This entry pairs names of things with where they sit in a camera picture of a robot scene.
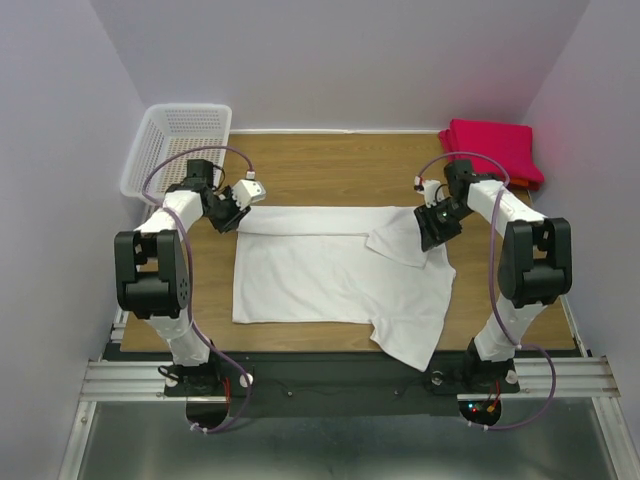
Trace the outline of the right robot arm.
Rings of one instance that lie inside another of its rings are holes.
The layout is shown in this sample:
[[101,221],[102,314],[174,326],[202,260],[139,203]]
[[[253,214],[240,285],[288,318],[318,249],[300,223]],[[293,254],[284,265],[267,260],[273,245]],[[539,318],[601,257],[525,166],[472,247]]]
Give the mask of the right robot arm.
[[492,313],[470,341],[460,367],[442,378],[463,392],[515,384],[514,356],[525,347],[524,334],[572,286],[570,223],[521,201],[509,190],[506,172],[478,173],[471,160],[463,158],[451,160],[444,175],[444,184],[421,175],[414,179],[414,189],[424,199],[414,211],[420,246],[429,252],[460,235],[465,218],[482,216],[490,225]]

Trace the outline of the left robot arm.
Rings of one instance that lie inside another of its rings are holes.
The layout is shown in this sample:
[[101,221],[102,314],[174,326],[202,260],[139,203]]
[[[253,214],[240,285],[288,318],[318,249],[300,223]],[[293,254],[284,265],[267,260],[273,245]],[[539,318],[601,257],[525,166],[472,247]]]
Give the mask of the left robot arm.
[[254,169],[234,185],[219,187],[215,177],[223,172],[209,160],[188,160],[185,177],[151,201],[156,209],[149,219],[114,238],[119,306],[147,323],[169,347],[172,363],[159,372],[176,394],[231,389],[219,351],[194,319],[188,231],[202,218],[220,233],[237,229],[266,191]]

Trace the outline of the white t-shirt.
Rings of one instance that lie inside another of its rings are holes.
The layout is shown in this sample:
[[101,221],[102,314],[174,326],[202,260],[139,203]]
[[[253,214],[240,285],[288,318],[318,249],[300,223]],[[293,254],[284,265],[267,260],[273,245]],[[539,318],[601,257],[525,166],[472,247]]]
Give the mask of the white t-shirt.
[[445,247],[422,250],[410,207],[256,207],[237,230],[232,320],[369,324],[425,371],[455,278]]

